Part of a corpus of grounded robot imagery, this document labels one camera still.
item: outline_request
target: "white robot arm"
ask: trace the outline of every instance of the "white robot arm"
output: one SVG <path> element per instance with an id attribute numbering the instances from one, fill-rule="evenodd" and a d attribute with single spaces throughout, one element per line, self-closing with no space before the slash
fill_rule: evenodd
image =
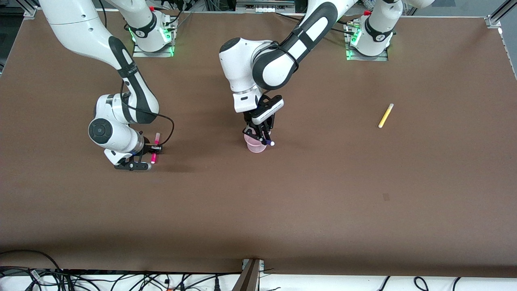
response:
<path id="1" fill-rule="evenodd" d="M 351 45 L 367 56 L 381 54 L 389 46 L 393 28 L 402 15 L 403 1 L 418 9 L 434 2 L 434 0 L 377 0 L 371 15 L 364 15 L 354 20 L 359 24 L 360 30 L 353 29 L 357 36 Z"/>
<path id="2" fill-rule="evenodd" d="M 281 43 L 234 38 L 219 51 L 224 75 L 233 91 L 236 112 L 244 112 L 244 133 L 263 145 L 271 144 L 269 132 L 282 96 L 262 93 L 283 87 L 299 63 L 323 39 L 357 0 L 309 0 L 307 14 Z"/>
<path id="3" fill-rule="evenodd" d="M 145 6 L 145 0 L 110 2 L 121 9 L 129 25 L 141 29 L 152 27 L 148 24 L 154 22 L 153 29 L 160 26 L 156 24 L 157 17 L 153 16 L 155 14 Z M 149 169 L 150 165 L 146 163 L 133 163 L 132 157 L 160 151 L 161 147 L 147 146 L 149 141 L 130 128 L 129 124 L 151 123 L 159 112 L 159 106 L 128 50 L 102 25 L 90 0 L 41 0 L 40 4 L 52 31 L 63 46 L 77 54 L 111 65 L 129 89 L 129 92 L 123 94 L 99 97 L 94 120 L 88 128 L 91 140 L 105 148 L 104 153 L 115 168 Z M 143 46 L 157 48 L 163 40 L 156 42 L 152 35 L 153 33 L 147 31 L 147 35 L 139 41 L 145 43 Z"/>

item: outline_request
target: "white floor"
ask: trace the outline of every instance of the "white floor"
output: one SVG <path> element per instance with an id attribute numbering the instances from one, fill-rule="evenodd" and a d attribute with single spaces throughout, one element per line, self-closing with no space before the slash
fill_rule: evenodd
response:
<path id="1" fill-rule="evenodd" d="M 87 279 L 104 279 L 116 280 L 120 275 L 88 275 L 83 276 Z M 207 275 L 193 275 L 186 280 L 185 285 L 197 282 L 203 278 L 209 277 Z M 181 275 L 170 275 L 170 289 L 174 288 L 181 280 Z M 221 291 L 232 290 L 233 285 L 237 281 L 238 275 L 226 275 L 220 277 Z M 279 291 L 378 291 L 382 286 L 385 277 L 380 276 L 330 276 L 330 275 L 266 275 L 261 278 L 260 290 L 271 291 L 280 287 Z M 43 277 L 45 282 L 55 283 L 52 277 Z M 131 277 L 119 281 L 113 291 L 129 291 L 131 287 L 137 291 L 140 284 L 137 284 L 142 279 L 142 275 Z M 161 284 L 167 279 L 166 275 L 160 275 L 156 278 Z M 455 278 L 448 277 L 424 277 L 429 291 L 451 291 L 452 283 Z M 31 283 L 28 276 L 7 277 L 0 279 L 0 290 L 2 291 L 21 291 L 25 290 Z M 110 282 L 94 282 L 100 291 L 109 291 L 113 286 Z M 87 282 L 78 282 L 77 285 L 83 286 L 91 291 L 98 291 L 94 286 Z M 198 291 L 213 291 L 214 280 L 205 281 L 199 285 Z M 82 287 L 77 287 L 77 290 L 86 290 Z M 57 290 L 57 287 L 42 287 L 41 291 Z M 166 291 L 166 288 L 158 288 L 150 284 L 143 288 L 143 291 Z M 413 277 L 391 277 L 384 288 L 384 291 L 415 291 L 418 290 L 414 283 Z M 517 290 L 517 279 L 503 279 L 503 278 L 461 278 L 455 291 L 515 291 Z"/>

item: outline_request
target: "brown paper sheet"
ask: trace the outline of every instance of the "brown paper sheet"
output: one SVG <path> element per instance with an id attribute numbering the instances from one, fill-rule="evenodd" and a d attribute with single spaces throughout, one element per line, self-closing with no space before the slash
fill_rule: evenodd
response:
<path id="1" fill-rule="evenodd" d="M 0 78 L 0 250 L 81 269 L 222 272 L 259 257 L 278 273 L 516 276 L 517 82 L 497 30 L 403 18 L 382 63 L 347 61 L 329 33 L 274 92 L 277 145 L 253 154 L 219 47 L 294 25 L 196 13 L 174 57 L 136 59 L 176 131 L 151 171 L 124 172 L 87 134 L 117 72 L 67 51 L 42 13 L 25 21 Z M 138 129 L 166 136 L 170 124 Z"/>

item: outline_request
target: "translucent pink cup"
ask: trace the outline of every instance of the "translucent pink cup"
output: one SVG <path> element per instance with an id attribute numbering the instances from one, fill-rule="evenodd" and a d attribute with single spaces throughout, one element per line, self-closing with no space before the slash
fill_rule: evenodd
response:
<path id="1" fill-rule="evenodd" d="M 244 135 L 244 140 L 246 141 L 246 145 L 248 146 L 248 150 L 252 153 L 261 153 L 266 149 L 266 145 L 263 145 L 260 141 Z"/>

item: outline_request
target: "cable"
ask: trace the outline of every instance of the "cable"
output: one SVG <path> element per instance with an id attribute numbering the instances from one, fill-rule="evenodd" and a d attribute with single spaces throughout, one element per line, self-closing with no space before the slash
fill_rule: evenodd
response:
<path id="1" fill-rule="evenodd" d="M 76 277 L 76 278 L 77 278 L 77 279 L 75 279 L 75 282 L 76 282 L 76 281 L 80 281 L 80 280 L 88 280 L 88 281 L 100 281 L 100 282 L 110 282 L 110 283 L 113 283 L 113 282 L 117 282 L 117 281 L 119 281 L 119 280 L 125 280 L 125 279 L 129 279 L 129 278 L 132 278 L 132 277 L 138 276 L 138 274 L 131 275 L 131 276 L 127 277 L 127 278 L 121 279 L 122 277 L 127 276 L 127 274 L 125 274 L 125 275 L 122 275 L 120 278 L 115 279 L 115 280 L 105 280 L 105 279 L 85 279 L 85 278 L 81 277 L 82 275 L 72 275 L 72 276 L 74 276 L 74 277 Z"/>
<path id="2" fill-rule="evenodd" d="M 208 0 L 208 1 L 210 1 L 212 3 L 214 8 L 217 8 L 217 10 L 222 11 L 221 8 L 219 8 L 219 6 L 217 6 L 217 4 L 213 0 Z"/>
<path id="3" fill-rule="evenodd" d="M 49 259 L 52 262 L 52 264 L 56 267 L 56 269 L 61 270 L 61 268 L 56 263 L 56 261 L 51 256 L 47 255 L 44 252 L 35 251 L 35 250 L 20 249 L 20 250 L 10 250 L 10 251 L 1 252 L 0 256 L 1 255 L 5 255 L 5 254 L 10 254 L 10 253 L 35 253 L 35 254 L 40 254 L 40 255 L 46 257 L 47 259 Z M 32 276 L 32 274 L 30 274 L 30 272 L 29 272 L 29 275 L 31 276 L 31 278 L 33 279 L 33 282 L 34 282 L 35 278 Z M 68 276 L 67 275 L 63 275 L 63 277 L 66 279 L 66 281 L 68 283 L 69 290 L 73 291 L 74 289 L 73 289 L 73 286 L 72 286 L 72 282 L 71 282 L 70 276 L 69 275 Z M 56 278 L 56 281 L 61 281 L 61 288 L 64 290 L 65 289 L 65 282 L 64 282 L 63 278 L 61 278 L 59 280 L 58 280 L 58 278 Z"/>
<path id="4" fill-rule="evenodd" d="M 391 276 L 387 276 L 385 279 L 384 279 L 384 282 L 383 282 L 383 285 L 381 286 L 381 288 L 379 289 L 379 291 L 383 291 L 384 290 L 384 287 L 386 287 L 386 283 L 388 283 L 388 280 L 390 279 Z"/>
<path id="5" fill-rule="evenodd" d="M 224 273 L 224 274 L 215 274 L 215 275 L 213 275 L 213 276 L 211 276 L 211 277 L 201 279 L 201 280 L 199 280 L 199 281 L 195 282 L 194 284 L 191 284 L 191 285 L 187 286 L 187 288 L 185 288 L 185 290 L 190 289 L 190 288 L 192 288 L 192 287 L 194 287 L 194 286 L 196 286 L 196 285 L 198 285 L 198 284 L 200 284 L 200 283 L 202 283 L 202 282 L 205 282 L 205 281 L 207 281 L 207 280 L 214 279 L 215 277 L 220 277 L 220 276 L 225 276 L 225 275 L 232 275 L 232 274 L 233 274 L 233 275 L 235 275 L 235 274 L 241 274 L 241 272 L 232 272 L 232 273 Z"/>
<path id="6" fill-rule="evenodd" d="M 293 71 L 293 74 L 298 70 L 298 68 L 300 67 L 300 64 L 298 63 L 298 60 L 291 54 L 289 53 L 285 48 L 283 48 L 279 43 L 278 41 L 274 40 L 272 41 L 267 47 L 264 47 L 262 49 L 260 49 L 258 51 L 258 53 L 255 55 L 255 58 L 260 55 L 260 53 L 262 53 L 263 51 L 265 50 L 270 50 L 270 49 L 278 49 L 278 50 L 281 50 L 282 52 L 284 52 L 287 56 L 289 56 L 291 58 L 291 60 L 293 60 L 294 64 L 296 65 L 296 68 L 294 69 Z"/>
<path id="7" fill-rule="evenodd" d="M 190 274 L 188 274 L 188 275 L 186 275 L 186 276 L 185 276 L 185 274 L 183 274 L 183 276 L 181 276 L 181 281 L 179 281 L 179 284 L 178 284 L 178 285 L 176 286 L 176 288 L 174 288 L 173 290 L 178 290 L 178 288 L 179 288 L 180 286 L 184 287 L 184 286 L 183 286 L 183 284 L 185 283 L 185 280 L 186 280 L 188 277 L 190 277 Z"/>
<path id="8" fill-rule="evenodd" d="M 138 284 L 141 284 L 146 278 L 150 277 L 151 275 L 147 274 L 147 275 L 144 275 L 144 277 L 138 281 L 136 284 L 133 285 L 133 287 L 131 287 L 131 289 L 129 289 L 128 291 L 131 291 L 133 290 Z"/>
<path id="9" fill-rule="evenodd" d="M 417 283 L 417 280 L 418 280 L 418 279 L 422 280 L 423 284 L 425 285 L 425 289 L 422 289 L 422 287 L 420 287 L 420 286 L 418 285 L 418 283 Z M 425 280 L 424 280 L 422 277 L 419 277 L 419 276 L 414 277 L 414 278 L 413 278 L 413 283 L 415 283 L 415 286 L 416 286 L 418 289 L 420 289 L 420 290 L 422 290 L 422 291 L 429 291 L 429 287 L 427 287 L 427 283 L 425 282 Z"/>
<path id="10" fill-rule="evenodd" d="M 120 278 L 118 278 L 117 280 L 115 280 L 115 282 L 114 282 L 114 283 L 113 283 L 113 285 L 111 286 L 110 291 L 113 291 L 113 289 L 115 288 L 115 285 L 118 283 L 118 281 L 123 280 L 122 278 L 123 278 L 123 277 L 125 277 L 125 276 L 127 276 L 127 275 L 122 275 L 122 276 L 120 276 Z"/>
<path id="11" fill-rule="evenodd" d="M 278 12 L 275 12 L 275 14 L 278 14 L 278 15 L 280 15 L 280 16 L 284 16 L 284 17 L 289 18 L 289 19 L 298 20 L 298 21 L 300 21 L 300 20 L 302 20 L 302 19 L 303 19 L 303 18 L 291 17 L 291 16 L 289 16 L 289 15 L 283 15 L 282 13 L 278 13 Z M 331 30 L 333 30 L 333 31 L 337 31 L 337 32 L 340 32 L 340 33 L 346 33 L 346 31 L 342 31 L 342 30 L 339 30 L 339 29 L 336 29 L 336 28 L 331 28 Z"/>
<path id="12" fill-rule="evenodd" d="M 456 291 L 456 283 L 461 279 L 461 277 L 458 277 L 454 280 L 454 283 L 452 284 L 452 291 Z"/>
<path id="13" fill-rule="evenodd" d="M 60 277 L 57 277 L 55 275 L 52 275 L 52 277 L 56 280 L 56 283 L 42 284 L 42 283 L 39 282 L 39 278 L 35 278 L 33 276 L 32 271 L 35 271 L 36 274 L 39 276 L 37 270 L 35 270 L 35 269 L 32 269 L 32 271 L 31 271 L 31 269 L 29 269 L 27 267 L 15 267 L 15 266 L 1 266 L 0 268 L 7 268 L 7 270 L 21 270 L 21 272 L 26 273 L 31 278 L 31 280 L 32 280 L 32 282 L 29 284 L 29 286 L 25 289 L 26 291 L 31 291 L 33 289 L 34 285 L 37 285 L 40 291 L 42 291 L 42 289 L 41 289 L 42 286 L 43 287 L 55 287 L 55 286 L 57 286 L 57 290 L 66 291 L 64 289 L 64 286 L 65 286 L 64 282 L 61 280 Z"/>
<path id="14" fill-rule="evenodd" d="M 79 287 L 79 288 L 82 288 L 82 289 L 85 289 L 86 291 L 92 291 L 84 286 L 81 286 L 81 285 L 77 285 L 76 287 Z"/>
<path id="15" fill-rule="evenodd" d="M 179 13 L 178 13 L 178 15 L 176 15 L 176 17 L 175 17 L 173 20 L 171 20 L 171 21 L 169 21 L 169 22 L 166 22 L 166 23 L 165 23 L 165 25 L 167 26 L 167 25 L 169 25 L 169 24 L 173 23 L 174 21 L 178 20 L 178 18 L 179 18 L 179 16 L 181 15 L 181 13 L 182 13 L 182 12 L 183 12 L 183 10 L 180 10 L 180 11 L 179 11 Z"/>
<path id="16" fill-rule="evenodd" d="M 122 103 L 124 103 L 124 100 L 122 98 L 122 90 L 124 89 L 124 81 L 122 81 L 122 85 L 120 86 L 120 100 L 122 101 Z M 158 144 L 159 147 L 163 146 L 166 142 L 169 141 L 169 139 L 171 138 L 172 136 L 172 133 L 174 132 L 174 120 L 172 120 L 171 118 L 169 118 L 168 116 L 165 116 L 165 115 L 161 115 L 159 113 L 154 113 L 154 112 L 149 112 L 149 111 L 145 111 L 145 110 L 142 110 L 142 109 L 138 109 L 138 108 L 134 108 L 134 107 L 131 107 L 129 106 L 129 104 L 127 103 L 124 103 L 124 105 L 126 105 L 128 108 L 131 108 L 133 110 L 136 110 L 136 111 L 140 111 L 142 113 L 147 113 L 149 115 L 153 115 L 153 116 L 159 116 L 159 117 L 162 117 L 162 118 L 165 118 L 167 120 L 169 120 L 171 123 L 172 123 L 172 129 L 171 129 L 171 133 L 169 133 L 169 136 L 165 139 L 164 142 Z"/>
<path id="17" fill-rule="evenodd" d="M 104 13 L 104 27 L 108 28 L 108 19 L 106 17 L 106 9 L 104 8 L 104 4 L 102 3 L 102 0 L 99 0 L 100 7 L 102 7 L 102 13 Z"/>

